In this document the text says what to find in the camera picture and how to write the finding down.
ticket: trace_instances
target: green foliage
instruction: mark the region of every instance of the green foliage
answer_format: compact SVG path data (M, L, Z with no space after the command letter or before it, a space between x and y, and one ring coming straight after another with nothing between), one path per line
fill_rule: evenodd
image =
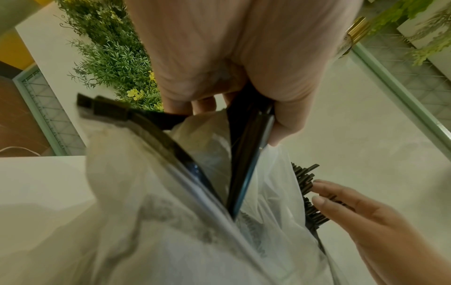
M90 39L71 42L83 56L71 76L88 87L112 86L121 101L134 107L162 111L149 57L122 0L56 2L68 16L65 23Z
M434 0L399 0L372 20L370 33L373 34L389 23L402 17L413 19L418 13L425 11Z
M446 31L441 31L426 46L410 52L415 58L414 65L421 65L429 56L451 46L451 2L422 24L423 26L408 40L422 39L442 27L446 27Z

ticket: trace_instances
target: fingernail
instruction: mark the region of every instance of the fingernail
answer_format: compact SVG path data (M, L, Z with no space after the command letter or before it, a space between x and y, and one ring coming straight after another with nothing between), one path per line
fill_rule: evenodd
M313 196L313 198L311 199L311 202L313 203L314 206L321 207L326 202L326 198L321 197L321 196Z

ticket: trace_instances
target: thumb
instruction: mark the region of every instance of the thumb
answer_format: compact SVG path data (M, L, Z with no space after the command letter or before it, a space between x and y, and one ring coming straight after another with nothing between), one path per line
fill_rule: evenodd
M368 238L374 235L377 224L373 221L322 196L314 196L311 201L325 217L336 222L351 236Z

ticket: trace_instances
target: translucent plastic bag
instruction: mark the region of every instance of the translucent plastic bag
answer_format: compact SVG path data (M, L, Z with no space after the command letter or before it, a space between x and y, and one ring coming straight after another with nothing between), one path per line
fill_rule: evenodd
M97 204L37 248L4 258L1 284L332 284L327 258L304 227L303 200L281 146L262 152L235 224L145 130L94 116L83 124ZM190 117L169 135L226 197L225 111Z

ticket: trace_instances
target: brown floor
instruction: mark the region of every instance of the brown floor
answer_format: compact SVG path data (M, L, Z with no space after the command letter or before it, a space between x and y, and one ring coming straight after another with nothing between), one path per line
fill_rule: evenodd
M0 150L8 146L25 147L38 154L50 147L14 82L0 77ZM35 155L23 149L0 153L0 157L18 156Z

